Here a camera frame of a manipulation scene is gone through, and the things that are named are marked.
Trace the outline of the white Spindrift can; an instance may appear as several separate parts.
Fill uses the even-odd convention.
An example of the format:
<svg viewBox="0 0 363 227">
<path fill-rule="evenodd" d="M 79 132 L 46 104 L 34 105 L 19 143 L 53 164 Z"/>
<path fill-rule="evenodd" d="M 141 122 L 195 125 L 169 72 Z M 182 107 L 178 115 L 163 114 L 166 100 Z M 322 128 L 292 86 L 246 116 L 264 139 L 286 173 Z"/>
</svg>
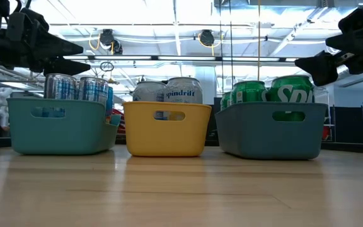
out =
<svg viewBox="0 0 363 227">
<path fill-rule="evenodd" d="M 203 104 L 199 80 L 191 77 L 169 79 L 164 89 L 164 102 Z"/>
<path fill-rule="evenodd" d="M 132 93 L 133 101 L 164 102 L 165 88 L 159 81 L 141 81 Z"/>
</svg>

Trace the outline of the yellow plastic bin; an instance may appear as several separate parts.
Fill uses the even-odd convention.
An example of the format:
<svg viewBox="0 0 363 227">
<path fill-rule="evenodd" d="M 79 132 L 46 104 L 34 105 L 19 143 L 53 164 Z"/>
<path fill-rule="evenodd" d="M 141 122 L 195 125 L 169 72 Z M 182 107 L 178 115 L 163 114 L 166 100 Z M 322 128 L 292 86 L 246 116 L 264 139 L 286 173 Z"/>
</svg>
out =
<svg viewBox="0 0 363 227">
<path fill-rule="evenodd" d="M 126 145 L 133 156 L 199 156 L 205 146 L 211 106 L 194 103 L 125 102 Z M 155 113 L 178 112 L 182 120 L 157 120 Z"/>
</svg>

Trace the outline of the black partition panels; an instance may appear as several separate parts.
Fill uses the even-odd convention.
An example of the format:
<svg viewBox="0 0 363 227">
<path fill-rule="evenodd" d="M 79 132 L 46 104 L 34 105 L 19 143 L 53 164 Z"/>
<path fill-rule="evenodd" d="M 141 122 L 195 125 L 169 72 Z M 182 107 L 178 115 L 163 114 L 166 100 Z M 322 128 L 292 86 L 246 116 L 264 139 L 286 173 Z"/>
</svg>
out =
<svg viewBox="0 0 363 227">
<path fill-rule="evenodd" d="M 331 107 L 333 138 L 337 143 L 363 144 L 363 104 L 359 107 Z"/>
</svg>

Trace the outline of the dark blue plastic bin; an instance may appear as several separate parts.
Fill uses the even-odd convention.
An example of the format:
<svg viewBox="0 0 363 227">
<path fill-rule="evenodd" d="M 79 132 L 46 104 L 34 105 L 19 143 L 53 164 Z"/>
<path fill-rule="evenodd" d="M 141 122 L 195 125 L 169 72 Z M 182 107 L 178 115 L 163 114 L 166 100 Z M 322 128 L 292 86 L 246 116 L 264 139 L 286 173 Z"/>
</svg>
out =
<svg viewBox="0 0 363 227">
<path fill-rule="evenodd" d="M 219 146 L 254 160 L 312 160 L 319 156 L 328 105 L 246 102 L 215 114 Z"/>
</svg>

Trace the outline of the teal plastic bin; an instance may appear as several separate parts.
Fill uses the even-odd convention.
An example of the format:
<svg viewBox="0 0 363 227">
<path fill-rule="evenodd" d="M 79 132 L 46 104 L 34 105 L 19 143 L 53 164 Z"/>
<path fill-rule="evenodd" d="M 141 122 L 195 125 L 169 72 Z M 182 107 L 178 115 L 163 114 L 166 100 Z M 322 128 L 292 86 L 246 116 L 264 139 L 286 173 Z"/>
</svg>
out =
<svg viewBox="0 0 363 227">
<path fill-rule="evenodd" d="M 121 116 L 84 100 L 9 98 L 11 146 L 19 154 L 87 155 L 115 145 Z"/>
</svg>

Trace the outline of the white pillar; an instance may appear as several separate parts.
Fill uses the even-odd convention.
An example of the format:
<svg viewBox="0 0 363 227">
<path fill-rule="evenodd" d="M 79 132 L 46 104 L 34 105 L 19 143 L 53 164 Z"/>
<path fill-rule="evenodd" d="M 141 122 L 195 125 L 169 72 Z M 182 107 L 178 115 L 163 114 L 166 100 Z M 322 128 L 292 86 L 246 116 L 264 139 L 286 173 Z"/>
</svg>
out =
<svg viewBox="0 0 363 227">
<path fill-rule="evenodd" d="M 214 67 L 202 67 L 201 85 L 203 88 L 204 101 L 206 103 L 212 103 L 216 96 L 217 90 L 217 77 Z"/>
</svg>

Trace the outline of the slim silver blue can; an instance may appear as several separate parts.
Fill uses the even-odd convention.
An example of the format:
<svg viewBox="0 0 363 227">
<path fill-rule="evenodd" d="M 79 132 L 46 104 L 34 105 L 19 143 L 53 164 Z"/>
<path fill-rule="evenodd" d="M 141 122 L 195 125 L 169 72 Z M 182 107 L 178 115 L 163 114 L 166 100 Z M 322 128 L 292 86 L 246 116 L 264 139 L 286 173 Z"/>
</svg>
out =
<svg viewBox="0 0 363 227">
<path fill-rule="evenodd" d="M 82 77 L 79 82 L 79 100 L 98 102 L 106 105 L 108 82 L 101 78 Z"/>
<path fill-rule="evenodd" d="M 72 76 L 52 73 L 46 75 L 44 94 L 46 99 L 75 100 L 77 97 L 77 82 Z M 59 107 L 42 109 L 43 117 L 64 117 L 66 110 Z"/>
<path fill-rule="evenodd" d="M 112 87 L 108 87 L 108 96 L 107 96 L 107 101 L 106 101 L 106 110 L 105 110 L 105 115 L 111 116 L 112 114 L 112 108 L 113 108 L 113 88 Z"/>
</svg>

